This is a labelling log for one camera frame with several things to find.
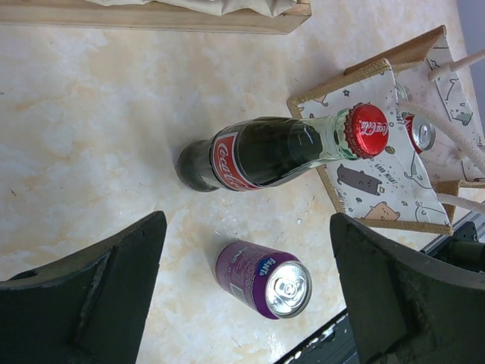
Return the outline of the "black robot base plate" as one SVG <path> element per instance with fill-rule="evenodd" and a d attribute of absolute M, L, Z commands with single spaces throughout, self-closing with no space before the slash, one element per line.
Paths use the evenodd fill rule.
<path fill-rule="evenodd" d="M 348 310 L 339 312 L 276 363 L 360 363 Z"/>

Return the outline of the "red soda can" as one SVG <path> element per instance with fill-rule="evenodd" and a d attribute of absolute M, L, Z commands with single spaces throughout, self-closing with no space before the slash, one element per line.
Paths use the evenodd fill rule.
<path fill-rule="evenodd" d="M 435 127 L 427 120 L 410 112 L 402 114 L 411 144 L 417 154 L 430 150 L 436 140 Z"/>

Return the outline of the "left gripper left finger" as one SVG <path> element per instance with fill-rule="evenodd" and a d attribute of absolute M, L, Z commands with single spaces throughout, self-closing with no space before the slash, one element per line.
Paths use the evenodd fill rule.
<path fill-rule="evenodd" d="M 3 363 L 135 363 L 167 231 L 162 211 L 1 282 Z"/>

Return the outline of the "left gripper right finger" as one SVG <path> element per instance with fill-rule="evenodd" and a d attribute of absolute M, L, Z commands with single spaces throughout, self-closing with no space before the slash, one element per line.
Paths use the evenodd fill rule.
<path fill-rule="evenodd" d="M 484 276 L 386 238 L 344 213 L 330 239 L 362 363 L 482 363 Z"/>

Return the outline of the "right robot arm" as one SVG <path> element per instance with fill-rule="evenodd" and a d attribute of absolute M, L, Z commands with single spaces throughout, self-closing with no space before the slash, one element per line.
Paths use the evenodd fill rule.
<path fill-rule="evenodd" d="M 484 273 L 484 243 L 474 222 L 465 222 L 436 249 L 434 258 L 459 268 Z"/>

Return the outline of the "cola glass bottle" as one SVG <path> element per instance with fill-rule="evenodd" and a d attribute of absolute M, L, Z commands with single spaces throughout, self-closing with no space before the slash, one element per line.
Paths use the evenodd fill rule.
<path fill-rule="evenodd" d="M 372 104 L 358 103 L 319 118 L 260 117 L 189 144 L 176 171 L 199 192 L 260 190 L 328 162 L 373 158 L 389 136 L 385 114 Z"/>

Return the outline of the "purple soda can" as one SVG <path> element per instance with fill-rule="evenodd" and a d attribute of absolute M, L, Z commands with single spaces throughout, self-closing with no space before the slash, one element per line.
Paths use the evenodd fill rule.
<path fill-rule="evenodd" d="M 312 279 L 293 254 L 236 240 L 215 263 L 219 285 L 267 319 L 291 319 L 308 305 Z"/>

